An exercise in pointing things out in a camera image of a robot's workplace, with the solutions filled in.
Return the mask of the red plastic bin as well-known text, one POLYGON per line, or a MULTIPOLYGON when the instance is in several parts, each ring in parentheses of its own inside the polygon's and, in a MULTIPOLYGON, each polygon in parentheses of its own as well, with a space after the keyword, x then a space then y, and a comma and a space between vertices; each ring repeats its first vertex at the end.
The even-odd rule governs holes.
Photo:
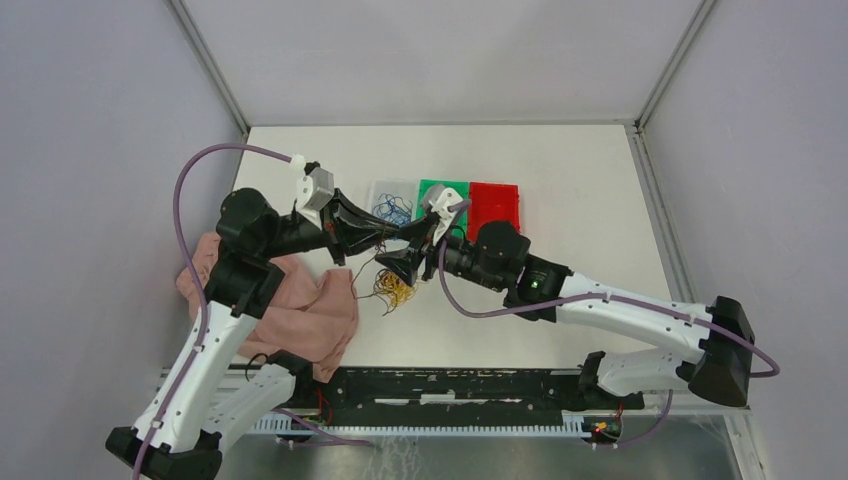
POLYGON ((521 232, 520 194, 517 185, 471 182, 469 195, 471 205, 466 230, 469 240, 474 242, 482 226, 491 221, 507 221, 521 232))

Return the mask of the clear plastic bin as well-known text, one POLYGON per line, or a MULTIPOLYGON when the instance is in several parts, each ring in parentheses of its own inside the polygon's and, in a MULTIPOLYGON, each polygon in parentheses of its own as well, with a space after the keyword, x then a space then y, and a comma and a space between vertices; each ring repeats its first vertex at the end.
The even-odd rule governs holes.
POLYGON ((366 210, 396 225, 416 218, 419 183, 417 180, 377 179, 371 184, 366 210))

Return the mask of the green plastic bin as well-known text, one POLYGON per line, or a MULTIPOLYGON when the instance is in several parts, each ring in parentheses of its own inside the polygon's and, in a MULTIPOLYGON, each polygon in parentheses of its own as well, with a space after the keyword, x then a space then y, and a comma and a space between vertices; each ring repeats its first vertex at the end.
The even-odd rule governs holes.
POLYGON ((470 209, 470 184, 446 180, 421 180, 415 218, 436 215, 436 232, 446 233, 451 226, 464 228, 470 209))

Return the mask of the pink cloth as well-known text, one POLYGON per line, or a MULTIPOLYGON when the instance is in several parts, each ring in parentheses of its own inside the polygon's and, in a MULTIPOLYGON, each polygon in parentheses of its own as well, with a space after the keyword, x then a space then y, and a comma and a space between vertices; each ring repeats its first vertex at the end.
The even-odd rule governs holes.
POLYGON ((310 361, 313 378, 327 383, 358 328, 353 272, 332 268, 315 279, 297 255, 275 257, 271 263, 284 278, 237 355, 249 359, 285 350, 310 361))

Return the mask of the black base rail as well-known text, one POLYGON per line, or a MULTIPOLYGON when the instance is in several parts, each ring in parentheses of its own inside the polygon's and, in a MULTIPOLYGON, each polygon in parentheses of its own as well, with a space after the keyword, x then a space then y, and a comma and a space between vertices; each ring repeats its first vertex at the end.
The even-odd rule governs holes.
POLYGON ((642 394, 616 397, 574 369, 341 367, 284 408, 332 427, 554 426, 563 414, 641 410, 642 394))

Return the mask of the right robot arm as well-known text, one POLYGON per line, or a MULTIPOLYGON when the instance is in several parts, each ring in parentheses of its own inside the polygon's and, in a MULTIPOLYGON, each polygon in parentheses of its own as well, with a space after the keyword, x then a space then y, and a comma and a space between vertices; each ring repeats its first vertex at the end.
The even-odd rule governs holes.
POLYGON ((672 302, 596 282, 530 252, 530 240, 506 221, 485 224, 474 241, 447 234, 378 255, 413 284, 418 269, 450 274, 505 295, 499 315, 582 325, 648 344, 626 354, 594 352, 577 382, 580 400, 602 408, 615 397, 687 389, 727 407, 744 407, 754 374, 755 335, 740 302, 672 302))

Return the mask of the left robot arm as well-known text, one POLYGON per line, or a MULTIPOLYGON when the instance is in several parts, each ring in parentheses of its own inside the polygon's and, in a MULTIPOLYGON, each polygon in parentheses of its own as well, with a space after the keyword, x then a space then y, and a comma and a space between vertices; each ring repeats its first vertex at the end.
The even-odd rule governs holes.
POLYGON ((212 395, 236 351, 257 326, 285 277, 272 258, 325 248, 337 264, 392 237, 398 226, 355 206, 340 191, 312 223, 281 216, 252 188, 225 198, 216 226, 218 261, 205 285, 189 270, 198 316, 161 389, 145 412, 109 434, 106 448, 139 479, 212 479, 226 450, 270 410, 307 404, 317 391, 305 358, 279 349, 218 410, 212 395))

